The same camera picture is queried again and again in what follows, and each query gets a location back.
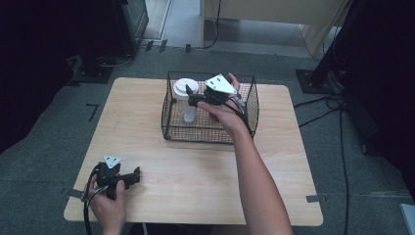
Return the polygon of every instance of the wire mesh cage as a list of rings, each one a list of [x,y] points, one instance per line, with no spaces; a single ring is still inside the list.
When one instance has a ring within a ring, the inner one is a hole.
[[[246,104],[248,125],[252,137],[256,131],[259,117],[259,103],[256,83],[253,75],[234,74],[241,84],[239,93]],[[226,133],[220,122],[208,112],[197,108],[195,119],[186,122],[177,104],[173,91],[175,82],[181,78],[191,78],[199,85],[198,94],[207,88],[205,81],[214,77],[210,72],[169,71],[167,76],[166,94],[161,112],[161,130],[164,139],[172,141],[188,141],[202,143],[232,144],[231,137]]]

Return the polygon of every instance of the black stand leg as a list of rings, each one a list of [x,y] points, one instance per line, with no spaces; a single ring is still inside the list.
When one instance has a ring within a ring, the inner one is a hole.
[[[72,82],[108,83],[113,72],[112,67],[101,67],[94,56],[80,55],[80,57],[82,64],[76,70]]]
[[[335,94],[332,83],[328,76],[320,82],[312,81],[313,70],[296,70],[297,79],[299,80],[303,93],[313,94]]]

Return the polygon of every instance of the forearm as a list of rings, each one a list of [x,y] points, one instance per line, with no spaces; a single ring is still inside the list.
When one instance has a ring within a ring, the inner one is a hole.
[[[103,235],[120,235],[121,234],[121,232],[106,232],[106,231],[103,231]]]
[[[251,234],[291,234],[291,224],[272,176],[250,134],[231,134],[238,168],[241,202]]]

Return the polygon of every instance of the wooden table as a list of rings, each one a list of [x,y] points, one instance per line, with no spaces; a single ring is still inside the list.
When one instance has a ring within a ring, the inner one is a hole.
[[[142,170],[141,182],[126,191],[127,221],[245,224],[233,146],[164,140],[165,87],[166,80],[160,79],[115,81],[74,188],[84,188],[104,155],[121,157],[121,174],[136,166]],[[316,191],[289,90],[259,84],[257,92],[259,123],[254,142],[291,223],[318,226],[323,216],[319,203],[306,199]],[[70,198],[65,218],[83,220],[82,207],[78,199]]]

